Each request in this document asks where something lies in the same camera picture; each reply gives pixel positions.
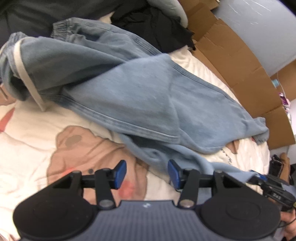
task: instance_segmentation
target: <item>bed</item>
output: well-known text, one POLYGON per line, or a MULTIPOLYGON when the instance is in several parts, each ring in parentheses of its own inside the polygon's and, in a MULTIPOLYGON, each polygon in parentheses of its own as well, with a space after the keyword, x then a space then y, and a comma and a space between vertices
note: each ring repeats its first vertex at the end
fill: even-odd
MULTIPOLYGON (((109 22, 110 15, 101 20, 109 22)), ((189 72, 221 88, 238 102, 230 89, 195 58, 186 46, 171 53, 170 57, 189 72)), ((12 214, 18 203, 72 170, 80 169, 83 174, 92 174, 98 166, 89 161, 92 160, 89 155, 94 153, 101 141, 117 145, 121 151, 124 147, 117 133, 71 110, 50 103, 48 110, 41 112, 32 99, 20 102, 6 94, 0 97, 0 237, 17 240, 19 235, 12 214), (75 158, 76 164, 71 168, 64 167, 67 165, 64 160, 72 158, 75 158), (64 166, 60 167, 57 160, 63 160, 64 166)), ((252 138, 237 140, 215 154, 202 156, 210 162, 223 162, 243 171, 252 169, 262 174, 268 172, 270 158, 267 143, 257 145, 252 138)), ((178 200, 179 193, 169 184, 167 175, 146 167, 136 158, 134 160, 130 176, 136 184, 140 183, 136 188, 140 193, 131 198, 126 194, 130 189, 127 185, 121 190, 117 201, 125 196, 127 199, 142 197, 144 200, 178 200)))

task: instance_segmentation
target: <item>white logo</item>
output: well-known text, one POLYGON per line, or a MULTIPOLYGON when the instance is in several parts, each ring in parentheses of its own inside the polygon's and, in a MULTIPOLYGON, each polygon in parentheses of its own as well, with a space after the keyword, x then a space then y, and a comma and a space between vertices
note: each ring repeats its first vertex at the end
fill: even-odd
POLYGON ((149 208, 149 207, 151 207, 151 204, 150 203, 145 203, 145 204, 143 204, 143 207, 144 208, 149 208))

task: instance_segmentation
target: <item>blue denim pants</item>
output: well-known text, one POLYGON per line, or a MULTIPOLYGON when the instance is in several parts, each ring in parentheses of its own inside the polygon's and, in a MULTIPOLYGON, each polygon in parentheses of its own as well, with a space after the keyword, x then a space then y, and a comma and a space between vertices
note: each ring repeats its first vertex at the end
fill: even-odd
POLYGON ((0 52, 0 77, 17 99, 53 100, 120 133, 138 158, 165 172, 169 159, 211 174, 232 166, 209 163, 215 153, 253 136, 268 139, 224 91, 189 73, 139 36, 95 20, 53 25, 52 38, 14 33, 0 52))

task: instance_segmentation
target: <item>black cloth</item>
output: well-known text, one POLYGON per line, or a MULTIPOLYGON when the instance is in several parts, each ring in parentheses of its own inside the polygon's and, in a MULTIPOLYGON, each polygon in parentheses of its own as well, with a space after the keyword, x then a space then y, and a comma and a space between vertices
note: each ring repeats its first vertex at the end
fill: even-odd
POLYGON ((125 0, 111 17, 113 25, 137 34, 163 53, 185 45, 195 49, 193 33, 179 20, 164 15, 146 0, 125 0))
POLYGON ((71 17, 98 19, 123 0, 0 0, 0 47, 11 33, 49 37, 52 24, 71 17))

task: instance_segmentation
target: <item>dark gray fabric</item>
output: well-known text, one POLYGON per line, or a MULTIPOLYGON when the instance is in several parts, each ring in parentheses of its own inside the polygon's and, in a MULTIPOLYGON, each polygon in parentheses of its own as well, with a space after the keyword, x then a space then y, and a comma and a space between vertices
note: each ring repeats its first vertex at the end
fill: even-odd
POLYGON ((52 24, 57 21, 70 17, 98 19, 121 3, 122 0, 6 0, 0 5, 0 47, 11 33, 49 37, 52 24))

